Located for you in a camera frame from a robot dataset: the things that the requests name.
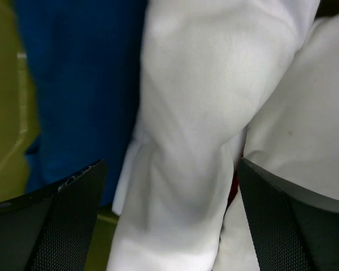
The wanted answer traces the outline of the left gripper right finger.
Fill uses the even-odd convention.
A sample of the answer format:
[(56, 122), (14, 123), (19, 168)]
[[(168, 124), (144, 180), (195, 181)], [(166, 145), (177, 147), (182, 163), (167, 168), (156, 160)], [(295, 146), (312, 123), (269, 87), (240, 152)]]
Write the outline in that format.
[(247, 159), (238, 181), (260, 270), (339, 270), (339, 200)]

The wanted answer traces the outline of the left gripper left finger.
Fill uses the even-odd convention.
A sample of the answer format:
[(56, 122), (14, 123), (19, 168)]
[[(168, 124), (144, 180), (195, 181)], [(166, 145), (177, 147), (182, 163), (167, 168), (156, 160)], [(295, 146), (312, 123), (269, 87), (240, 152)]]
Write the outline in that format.
[(0, 202), (0, 270), (84, 270), (105, 181), (99, 160)]

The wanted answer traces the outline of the white green raglan t-shirt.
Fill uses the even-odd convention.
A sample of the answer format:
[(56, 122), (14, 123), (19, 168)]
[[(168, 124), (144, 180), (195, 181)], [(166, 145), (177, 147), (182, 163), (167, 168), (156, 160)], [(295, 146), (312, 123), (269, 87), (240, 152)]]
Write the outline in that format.
[(211, 270), (231, 140), (303, 45), (318, 1), (150, 1), (133, 161), (108, 270)]

